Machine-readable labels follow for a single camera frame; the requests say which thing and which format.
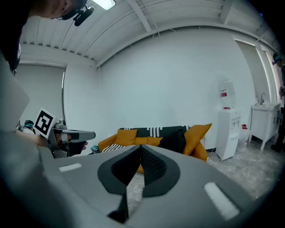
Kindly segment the person's left forearm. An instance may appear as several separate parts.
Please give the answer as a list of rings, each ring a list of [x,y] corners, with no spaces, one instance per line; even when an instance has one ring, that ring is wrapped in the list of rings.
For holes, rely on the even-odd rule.
[[[15,133],[17,135],[25,138],[26,140],[30,141],[31,143],[33,143],[36,146],[46,147],[46,148],[49,147],[46,138],[41,136],[41,135],[24,133],[18,129],[15,130]]]

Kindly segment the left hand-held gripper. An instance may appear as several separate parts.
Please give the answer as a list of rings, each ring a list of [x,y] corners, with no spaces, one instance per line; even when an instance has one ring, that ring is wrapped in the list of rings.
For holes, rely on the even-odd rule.
[[[67,130],[64,119],[57,119],[55,115],[43,107],[40,108],[38,112],[33,128],[35,133],[43,136],[47,140],[54,158],[66,158],[67,155],[74,156],[81,154],[88,145],[87,141],[96,137],[95,132],[92,131]],[[68,143],[68,152],[59,148],[56,139],[56,134],[62,133],[63,130],[67,130],[67,135],[71,136],[70,143]]]

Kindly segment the small square orange cushion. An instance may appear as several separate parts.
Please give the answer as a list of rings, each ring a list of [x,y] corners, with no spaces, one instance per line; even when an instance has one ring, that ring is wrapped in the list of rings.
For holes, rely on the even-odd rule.
[[[137,136],[137,130],[118,130],[115,144],[121,146],[134,145]]]

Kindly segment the black garment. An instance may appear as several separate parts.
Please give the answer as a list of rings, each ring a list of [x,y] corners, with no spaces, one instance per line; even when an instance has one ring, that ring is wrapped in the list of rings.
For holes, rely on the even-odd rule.
[[[182,154],[186,146],[186,139],[182,129],[172,132],[169,135],[164,136],[158,145],[160,148],[164,148],[173,152]]]

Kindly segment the clear water bottle red label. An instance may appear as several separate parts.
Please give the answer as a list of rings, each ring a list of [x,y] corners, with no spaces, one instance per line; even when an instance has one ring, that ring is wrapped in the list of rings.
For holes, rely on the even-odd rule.
[[[236,95],[233,82],[224,75],[220,75],[218,80],[218,89],[223,109],[233,109],[236,104]]]

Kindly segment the white sink cabinet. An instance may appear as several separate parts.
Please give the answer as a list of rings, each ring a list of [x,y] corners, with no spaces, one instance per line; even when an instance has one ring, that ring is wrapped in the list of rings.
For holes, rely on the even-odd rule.
[[[276,137],[281,122],[281,104],[268,102],[262,105],[252,105],[252,120],[248,142],[252,136],[262,140],[260,151],[263,151],[265,144]]]

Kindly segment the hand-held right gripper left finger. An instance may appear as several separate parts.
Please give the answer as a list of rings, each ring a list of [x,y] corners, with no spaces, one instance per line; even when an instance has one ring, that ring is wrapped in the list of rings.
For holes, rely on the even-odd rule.
[[[118,208],[108,215],[119,223],[129,218],[126,188],[141,164],[141,154],[141,147],[134,146],[103,162],[98,168],[98,179],[103,187],[110,194],[121,196]]]

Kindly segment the ceiling light panel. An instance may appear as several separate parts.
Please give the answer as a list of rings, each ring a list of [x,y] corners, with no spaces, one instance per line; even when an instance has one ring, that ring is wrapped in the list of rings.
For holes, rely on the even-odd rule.
[[[116,5],[114,0],[92,0],[104,10],[108,11]]]

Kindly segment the clear water jug red cap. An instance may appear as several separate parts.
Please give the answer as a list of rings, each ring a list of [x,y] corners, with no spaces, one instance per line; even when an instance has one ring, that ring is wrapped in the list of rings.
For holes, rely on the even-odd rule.
[[[240,130],[240,137],[239,137],[239,144],[242,145],[247,145],[248,139],[249,139],[249,133],[250,130],[248,129],[246,124],[241,125],[241,130]]]

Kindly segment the large orange cushion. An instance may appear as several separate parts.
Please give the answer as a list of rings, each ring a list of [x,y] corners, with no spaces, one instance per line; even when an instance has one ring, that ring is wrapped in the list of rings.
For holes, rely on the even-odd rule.
[[[206,152],[201,144],[201,140],[204,138],[211,126],[211,123],[207,125],[194,125],[186,131],[184,134],[186,140],[186,146],[183,151],[184,155],[204,159],[204,154]]]

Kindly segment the black white patterned sofa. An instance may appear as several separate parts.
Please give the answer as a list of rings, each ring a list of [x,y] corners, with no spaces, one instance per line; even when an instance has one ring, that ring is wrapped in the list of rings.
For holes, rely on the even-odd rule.
[[[167,126],[167,127],[148,127],[148,128],[120,128],[120,130],[137,130],[136,137],[164,137],[166,135],[171,134],[172,132],[176,132],[179,129],[183,130],[183,133],[190,128],[189,125],[185,126]],[[123,148],[124,146],[115,144],[117,134],[104,139],[98,144],[100,152],[106,152],[111,150],[116,150],[119,148]]]

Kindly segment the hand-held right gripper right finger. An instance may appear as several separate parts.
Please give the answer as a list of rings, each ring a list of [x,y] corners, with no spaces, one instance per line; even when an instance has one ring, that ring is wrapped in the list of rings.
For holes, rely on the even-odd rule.
[[[180,179],[178,164],[147,145],[141,146],[141,166],[144,173],[143,198],[167,194]]]

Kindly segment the orange sofa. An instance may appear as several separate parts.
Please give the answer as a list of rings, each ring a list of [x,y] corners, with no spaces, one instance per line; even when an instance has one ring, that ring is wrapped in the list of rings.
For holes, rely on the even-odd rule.
[[[207,161],[202,139],[212,124],[148,128],[120,128],[98,144],[101,153],[131,145],[151,145]]]

